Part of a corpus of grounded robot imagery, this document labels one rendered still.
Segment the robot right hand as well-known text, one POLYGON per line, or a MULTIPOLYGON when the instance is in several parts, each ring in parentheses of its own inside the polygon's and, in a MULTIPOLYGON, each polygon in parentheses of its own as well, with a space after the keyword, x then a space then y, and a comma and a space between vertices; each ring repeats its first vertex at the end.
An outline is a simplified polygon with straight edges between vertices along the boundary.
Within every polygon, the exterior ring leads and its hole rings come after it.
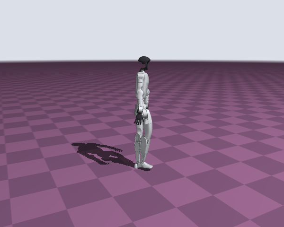
POLYGON ((138 112, 139 111, 139 108, 137 109, 137 116, 136 116, 136 119, 135 119, 135 122, 134 123, 138 123, 138 125, 139 125, 139 123, 140 123, 140 125, 141 125, 141 123, 142 122, 144 122, 144 119, 143 119, 143 116, 142 116, 142 112, 140 113, 140 112, 138 112), (136 122, 137 121, 137 122, 136 122))

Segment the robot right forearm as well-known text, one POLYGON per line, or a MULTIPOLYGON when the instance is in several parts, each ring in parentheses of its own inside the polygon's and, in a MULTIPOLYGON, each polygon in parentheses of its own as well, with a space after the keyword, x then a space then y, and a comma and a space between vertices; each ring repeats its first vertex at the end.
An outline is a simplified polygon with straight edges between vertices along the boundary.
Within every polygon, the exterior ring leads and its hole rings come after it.
POLYGON ((138 93, 137 93, 137 100, 138 100, 138 108, 139 108, 139 111, 138 112, 142 112, 142 108, 143 108, 143 91, 139 90, 138 93))

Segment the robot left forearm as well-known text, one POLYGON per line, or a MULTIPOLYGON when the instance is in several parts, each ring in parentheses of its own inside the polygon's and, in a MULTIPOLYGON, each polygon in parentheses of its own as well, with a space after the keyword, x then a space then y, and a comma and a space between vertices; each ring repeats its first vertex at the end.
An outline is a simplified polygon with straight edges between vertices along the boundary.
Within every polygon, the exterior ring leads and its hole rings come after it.
POLYGON ((148 101, 149 100, 149 95, 146 95, 146 98, 144 98, 144 104, 146 105, 146 108, 148 108, 148 101))

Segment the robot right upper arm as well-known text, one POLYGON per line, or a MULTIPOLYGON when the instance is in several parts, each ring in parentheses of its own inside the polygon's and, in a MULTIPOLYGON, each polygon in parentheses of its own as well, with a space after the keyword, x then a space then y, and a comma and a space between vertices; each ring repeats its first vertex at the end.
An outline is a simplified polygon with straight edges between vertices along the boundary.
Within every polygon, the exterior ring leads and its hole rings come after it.
MULTIPOLYGON (((138 91, 142 89, 144 79, 145 79, 145 75, 143 73, 139 73, 137 75, 137 91, 136 91, 136 93, 138 93, 138 91)), ((144 95, 144 92, 143 92, 143 95, 144 95)))

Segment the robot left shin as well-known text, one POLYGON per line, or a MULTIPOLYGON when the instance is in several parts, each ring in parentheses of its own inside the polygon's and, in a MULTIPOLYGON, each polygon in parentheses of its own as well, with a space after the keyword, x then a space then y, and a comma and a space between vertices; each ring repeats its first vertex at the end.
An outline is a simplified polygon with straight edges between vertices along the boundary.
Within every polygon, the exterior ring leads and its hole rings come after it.
POLYGON ((135 143, 134 143, 134 149, 135 149, 135 154, 136 154, 136 163, 140 162, 140 143, 136 141, 136 135, 134 137, 135 143))

